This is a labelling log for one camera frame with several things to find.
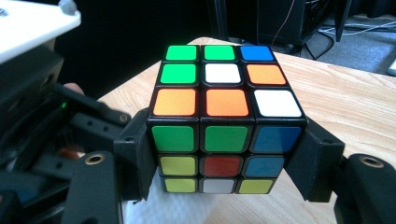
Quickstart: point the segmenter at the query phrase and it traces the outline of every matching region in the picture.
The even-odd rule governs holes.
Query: gray carpet
[[[366,25],[382,25],[396,21],[396,17],[385,15],[376,19],[369,19],[365,15],[358,15],[347,19],[346,24],[360,23]],[[395,32],[396,23],[388,26]],[[358,31],[344,30],[340,42],[335,42],[333,47],[318,58],[319,62],[332,63],[362,71],[387,75],[387,69],[396,59],[396,33],[364,32],[357,35],[346,35]],[[314,56],[319,55],[330,46],[327,37],[315,33],[306,42]],[[306,48],[296,54],[303,58],[312,59]]]

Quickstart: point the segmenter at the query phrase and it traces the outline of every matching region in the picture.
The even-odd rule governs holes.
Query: puzzle cube
[[[266,194],[307,119],[265,46],[170,46],[148,111],[168,192]]]

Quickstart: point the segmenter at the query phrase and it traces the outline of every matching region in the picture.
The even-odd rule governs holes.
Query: wooden table
[[[230,44],[198,38],[196,45]],[[276,53],[305,114],[346,143],[396,167],[396,78]],[[160,63],[100,100],[134,115],[148,107]],[[309,203],[286,172],[268,195],[221,195],[206,223],[335,223],[333,205]]]

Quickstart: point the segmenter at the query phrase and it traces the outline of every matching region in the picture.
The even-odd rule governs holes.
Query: white square
[[[290,91],[254,91],[260,113],[265,117],[293,117],[302,115]]]
[[[232,193],[234,180],[232,179],[205,179],[204,193]]]
[[[208,63],[205,79],[209,83],[238,83],[241,81],[238,66],[234,63]]]

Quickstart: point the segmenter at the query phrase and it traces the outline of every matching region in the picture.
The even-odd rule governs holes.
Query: wire
[[[329,52],[330,49],[332,49],[332,47],[334,46],[334,39],[332,39],[331,36],[329,35],[325,35],[322,32],[318,32],[320,35],[325,36],[326,38],[328,38],[330,40],[330,46],[327,47],[323,52],[321,52],[318,56],[314,56],[314,54],[312,53],[311,49],[308,47],[308,45],[305,43],[304,47],[306,48],[306,51],[308,51],[309,55],[312,57],[313,60],[317,60],[319,59],[321,56],[323,56],[324,54],[326,54],[327,52]]]
[[[290,13],[291,13],[291,9],[292,9],[293,6],[294,6],[294,2],[295,2],[295,0],[293,0],[293,1],[291,2],[291,6],[290,6],[290,9],[289,9],[288,15],[286,16],[286,19],[283,21],[283,24],[280,26],[279,30],[277,30],[276,35],[274,36],[274,39],[273,39],[273,41],[272,41],[272,43],[271,43],[271,47],[274,45],[274,42],[275,42],[275,40],[276,40],[276,38],[277,38],[277,35],[278,35],[279,32],[282,30],[283,26],[286,24],[286,21],[288,21],[289,15],[290,15]]]
[[[374,29],[382,28],[382,27],[384,27],[384,26],[391,25],[391,24],[394,24],[394,23],[396,23],[396,21],[388,22],[388,23],[385,23],[385,24],[382,24],[382,25],[378,25],[378,26],[373,26],[373,27],[371,27],[371,28],[368,28],[368,29],[365,29],[365,30],[362,30],[362,31],[359,31],[359,32],[356,32],[356,33],[343,34],[343,35],[359,35],[359,34],[362,34],[362,33],[364,33],[364,32],[372,31],[372,30],[374,30]],[[320,33],[325,33],[325,34],[329,34],[329,35],[335,35],[335,33],[330,32],[331,30],[334,30],[334,29],[335,29],[335,28],[330,28],[330,29],[328,29],[328,30],[318,30],[318,31],[319,31]]]

